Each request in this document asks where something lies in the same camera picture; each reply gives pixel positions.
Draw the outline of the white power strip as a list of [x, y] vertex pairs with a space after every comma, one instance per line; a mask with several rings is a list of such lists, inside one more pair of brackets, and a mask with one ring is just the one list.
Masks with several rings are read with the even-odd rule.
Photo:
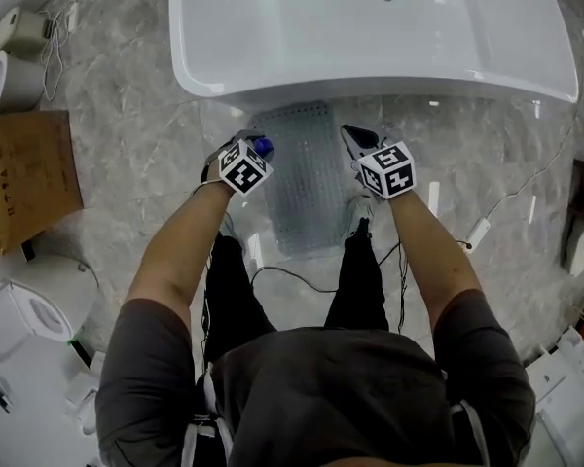
[[476, 250], [490, 228], [491, 223], [486, 217], [481, 218], [476, 223], [465, 240], [465, 252], [467, 254], [472, 254]]

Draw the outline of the clear dotted bath mat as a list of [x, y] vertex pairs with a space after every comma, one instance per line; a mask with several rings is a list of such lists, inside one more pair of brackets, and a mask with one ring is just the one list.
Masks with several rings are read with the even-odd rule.
[[291, 105], [257, 113], [248, 126], [274, 145], [264, 193], [279, 251], [305, 256], [340, 245], [347, 228], [345, 166], [331, 107]]

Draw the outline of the person's right white shoe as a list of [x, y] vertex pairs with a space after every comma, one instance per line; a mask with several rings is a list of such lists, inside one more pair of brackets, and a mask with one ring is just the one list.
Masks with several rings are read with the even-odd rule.
[[353, 237], [358, 232], [371, 235], [374, 220], [375, 200], [368, 195], [360, 194], [350, 200], [347, 206], [348, 224], [345, 239]]

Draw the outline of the white boxed fixtures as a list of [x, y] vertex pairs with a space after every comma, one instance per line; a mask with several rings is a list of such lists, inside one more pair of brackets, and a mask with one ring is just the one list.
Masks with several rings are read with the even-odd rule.
[[535, 423], [523, 467], [584, 467], [584, 340], [572, 327], [528, 367]]

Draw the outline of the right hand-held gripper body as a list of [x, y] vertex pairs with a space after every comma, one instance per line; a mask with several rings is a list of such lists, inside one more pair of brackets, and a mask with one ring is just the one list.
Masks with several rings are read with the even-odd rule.
[[383, 147], [356, 162], [362, 184], [378, 198], [389, 200], [416, 186], [415, 162], [404, 142]]

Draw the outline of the person's right leg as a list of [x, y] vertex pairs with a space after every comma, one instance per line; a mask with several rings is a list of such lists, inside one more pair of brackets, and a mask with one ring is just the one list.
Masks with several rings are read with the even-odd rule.
[[360, 218], [356, 230], [345, 241], [338, 288], [327, 313], [325, 328], [389, 330], [383, 278], [369, 228], [370, 220]]

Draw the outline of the small beige appliance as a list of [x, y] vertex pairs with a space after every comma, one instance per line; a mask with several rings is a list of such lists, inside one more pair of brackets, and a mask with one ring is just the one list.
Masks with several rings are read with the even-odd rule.
[[0, 51], [37, 54], [49, 42], [52, 27], [45, 15], [16, 6], [0, 20]]

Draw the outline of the white bathtub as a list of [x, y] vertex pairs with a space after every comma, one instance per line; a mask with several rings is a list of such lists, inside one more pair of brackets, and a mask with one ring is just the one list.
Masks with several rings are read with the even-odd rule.
[[242, 110], [438, 94], [573, 103], [557, 0], [168, 0], [190, 95]]

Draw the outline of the person's left forearm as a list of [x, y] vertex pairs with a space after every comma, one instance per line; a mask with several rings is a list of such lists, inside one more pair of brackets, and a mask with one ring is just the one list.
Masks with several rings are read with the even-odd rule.
[[222, 181], [198, 187], [153, 236], [126, 300], [151, 300], [191, 326], [190, 305], [234, 191]]

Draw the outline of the white toilet bowl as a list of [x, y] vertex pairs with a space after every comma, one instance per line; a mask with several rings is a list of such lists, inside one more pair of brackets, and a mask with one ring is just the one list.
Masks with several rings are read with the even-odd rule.
[[0, 51], [0, 114], [30, 110], [43, 93], [44, 67]]

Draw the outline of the person's left leg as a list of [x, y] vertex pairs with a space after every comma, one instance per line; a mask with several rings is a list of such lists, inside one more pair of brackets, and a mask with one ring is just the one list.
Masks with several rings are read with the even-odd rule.
[[215, 363], [225, 353], [271, 333], [275, 327], [254, 295], [240, 242], [219, 233], [205, 281], [208, 325], [204, 360]]

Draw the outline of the person's leg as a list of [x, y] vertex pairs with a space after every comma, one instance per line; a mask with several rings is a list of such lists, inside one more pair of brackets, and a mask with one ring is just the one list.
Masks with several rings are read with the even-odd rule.
[[327, 313], [325, 328], [389, 330], [383, 278], [369, 228], [370, 220], [360, 218], [356, 230], [345, 241], [338, 288]]
[[275, 327], [254, 295], [240, 242], [219, 233], [205, 281], [208, 325], [204, 360], [215, 363], [225, 353], [271, 333]]

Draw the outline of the white toilet with closed lid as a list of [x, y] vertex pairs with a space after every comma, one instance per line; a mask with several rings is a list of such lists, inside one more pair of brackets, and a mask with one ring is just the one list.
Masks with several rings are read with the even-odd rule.
[[84, 263], [35, 257], [0, 286], [0, 363], [33, 336], [73, 340], [98, 298], [98, 281]]

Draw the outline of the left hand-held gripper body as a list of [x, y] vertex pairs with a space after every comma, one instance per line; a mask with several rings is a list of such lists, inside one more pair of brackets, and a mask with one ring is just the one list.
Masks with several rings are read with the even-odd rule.
[[254, 152], [251, 140], [233, 139], [206, 160], [201, 173], [203, 183], [210, 181], [211, 168], [216, 170], [213, 181], [226, 183], [244, 197], [262, 185], [274, 171], [269, 162]]

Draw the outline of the dark blue round object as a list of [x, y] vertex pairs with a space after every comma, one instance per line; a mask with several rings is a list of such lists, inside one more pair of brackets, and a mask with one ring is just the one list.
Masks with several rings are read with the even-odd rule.
[[251, 138], [254, 152], [262, 159], [266, 160], [274, 151], [273, 143], [266, 136], [254, 136]]

